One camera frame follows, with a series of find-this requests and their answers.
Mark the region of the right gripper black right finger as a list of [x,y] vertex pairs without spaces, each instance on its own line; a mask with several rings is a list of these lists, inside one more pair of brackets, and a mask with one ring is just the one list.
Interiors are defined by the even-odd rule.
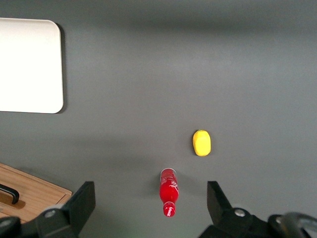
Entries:
[[268,224],[242,208],[231,206],[220,185],[208,181],[207,207],[212,225],[201,238],[268,238]]

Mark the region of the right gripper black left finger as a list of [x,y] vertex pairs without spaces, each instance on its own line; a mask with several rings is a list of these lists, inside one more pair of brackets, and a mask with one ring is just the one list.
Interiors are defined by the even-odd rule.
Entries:
[[95,184],[86,181],[60,208],[22,225],[23,238],[77,238],[96,206]]

